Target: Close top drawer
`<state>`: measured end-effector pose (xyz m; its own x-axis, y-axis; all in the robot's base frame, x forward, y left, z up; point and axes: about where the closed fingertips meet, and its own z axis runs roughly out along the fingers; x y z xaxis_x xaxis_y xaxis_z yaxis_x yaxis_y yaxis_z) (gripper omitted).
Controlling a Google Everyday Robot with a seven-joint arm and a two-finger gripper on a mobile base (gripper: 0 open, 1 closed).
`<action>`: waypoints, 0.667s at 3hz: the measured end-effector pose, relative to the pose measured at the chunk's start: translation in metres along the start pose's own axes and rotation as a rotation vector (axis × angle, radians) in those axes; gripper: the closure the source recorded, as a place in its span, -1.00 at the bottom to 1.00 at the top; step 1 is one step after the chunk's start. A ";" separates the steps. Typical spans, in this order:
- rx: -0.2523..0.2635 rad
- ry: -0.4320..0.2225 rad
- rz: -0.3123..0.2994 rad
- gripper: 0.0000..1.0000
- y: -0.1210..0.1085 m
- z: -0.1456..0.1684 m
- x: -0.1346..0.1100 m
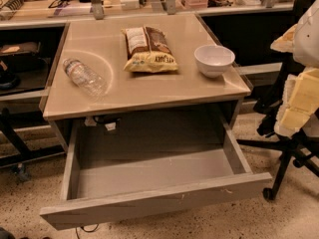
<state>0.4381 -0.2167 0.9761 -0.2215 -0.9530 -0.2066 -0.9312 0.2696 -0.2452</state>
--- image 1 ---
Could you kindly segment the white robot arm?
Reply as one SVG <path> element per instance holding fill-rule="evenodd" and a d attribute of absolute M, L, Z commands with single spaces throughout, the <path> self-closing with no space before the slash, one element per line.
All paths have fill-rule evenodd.
<path fill-rule="evenodd" d="M 307 124 L 319 108 L 319 0 L 270 48 L 288 52 L 305 69 L 285 82 L 283 104 L 276 116 L 276 133 L 291 137 Z"/>

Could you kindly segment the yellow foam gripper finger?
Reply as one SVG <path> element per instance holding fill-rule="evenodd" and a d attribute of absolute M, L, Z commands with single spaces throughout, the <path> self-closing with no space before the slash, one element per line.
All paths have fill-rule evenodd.
<path fill-rule="evenodd" d="M 284 84 L 283 104 L 276 116 L 274 130 L 291 137 L 308 123 L 319 108 L 319 47 L 315 28 L 306 24 L 290 27 L 274 41 L 274 50 L 291 53 L 304 69 L 297 76 L 288 74 Z"/>

